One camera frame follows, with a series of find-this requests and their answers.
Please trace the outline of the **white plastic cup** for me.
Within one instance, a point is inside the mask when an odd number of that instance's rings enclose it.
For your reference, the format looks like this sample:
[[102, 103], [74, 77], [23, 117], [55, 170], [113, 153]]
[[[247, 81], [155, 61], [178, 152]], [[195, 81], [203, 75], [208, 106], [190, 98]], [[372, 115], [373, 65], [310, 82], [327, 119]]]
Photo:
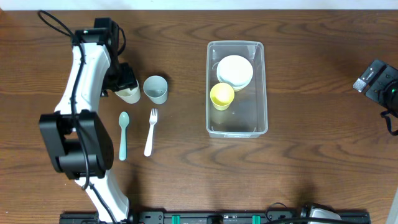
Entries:
[[120, 97], [123, 101], [129, 104], [137, 103], [141, 99], [141, 92], [139, 88], [139, 82], [134, 88], [127, 88], [124, 90], [116, 91], [115, 94]]

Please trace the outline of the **yellow plastic cup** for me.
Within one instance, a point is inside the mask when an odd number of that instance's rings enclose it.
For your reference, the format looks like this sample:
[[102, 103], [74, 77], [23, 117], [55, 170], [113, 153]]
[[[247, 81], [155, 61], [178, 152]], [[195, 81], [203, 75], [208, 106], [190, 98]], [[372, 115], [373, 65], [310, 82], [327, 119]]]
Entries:
[[217, 83], [210, 90], [210, 100], [216, 110], [224, 111], [234, 100], [234, 89], [227, 83]]

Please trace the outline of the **white plastic bowl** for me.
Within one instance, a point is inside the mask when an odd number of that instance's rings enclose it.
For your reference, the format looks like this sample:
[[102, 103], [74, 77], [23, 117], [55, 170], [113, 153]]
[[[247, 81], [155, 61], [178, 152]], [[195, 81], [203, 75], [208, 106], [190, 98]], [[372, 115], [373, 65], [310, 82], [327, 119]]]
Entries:
[[220, 82], [233, 88], [241, 88], [249, 83], [254, 69], [249, 60], [239, 55], [229, 55], [223, 58], [217, 66], [216, 75]]

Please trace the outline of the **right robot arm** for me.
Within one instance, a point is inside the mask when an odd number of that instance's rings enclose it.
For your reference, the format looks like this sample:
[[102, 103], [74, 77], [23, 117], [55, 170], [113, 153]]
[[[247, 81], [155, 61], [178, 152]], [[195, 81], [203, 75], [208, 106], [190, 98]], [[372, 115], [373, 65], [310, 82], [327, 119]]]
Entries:
[[[397, 117], [397, 69], [375, 59], [355, 81], [353, 88], [379, 104], [380, 113], [390, 135], [397, 136], [392, 128], [392, 117]], [[303, 207], [294, 223], [370, 223], [366, 212], [337, 212], [328, 207], [311, 204]]]

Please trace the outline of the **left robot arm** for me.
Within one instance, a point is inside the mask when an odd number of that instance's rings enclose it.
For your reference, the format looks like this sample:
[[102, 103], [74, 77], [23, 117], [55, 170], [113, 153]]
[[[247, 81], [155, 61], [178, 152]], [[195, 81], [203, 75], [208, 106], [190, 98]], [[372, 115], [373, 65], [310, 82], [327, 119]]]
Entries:
[[73, 65], [62, 99], [52, 114], [41, 115], [39, 128], [53, 168], [74, 180], [97, 212], [61, 215], [60, 223], [132, 223], [129, 199], [111, 169], [113, 142], [98, 115], [108, 91], [138, 86], [132, 68], [118, 60], [124, 31], [110, 18], [97, 18], [91, 29], [62, 33], [71, 39]]

